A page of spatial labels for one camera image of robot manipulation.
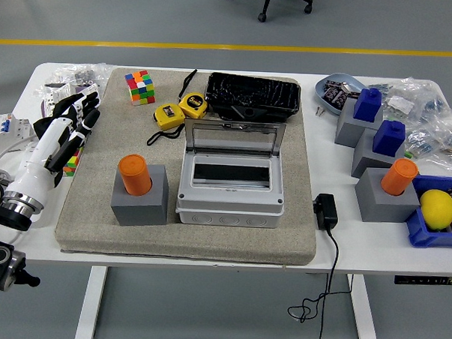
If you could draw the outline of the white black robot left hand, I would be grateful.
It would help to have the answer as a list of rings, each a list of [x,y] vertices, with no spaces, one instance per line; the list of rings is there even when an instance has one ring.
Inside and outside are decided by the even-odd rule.
[[[86,141],[100,116],[99,94],[81,92],[60,100],[50,118],[35,125],[39,141],[4,192],[2,206],[22,214],[38,214],[50,191],[61,180],[62,170]]]

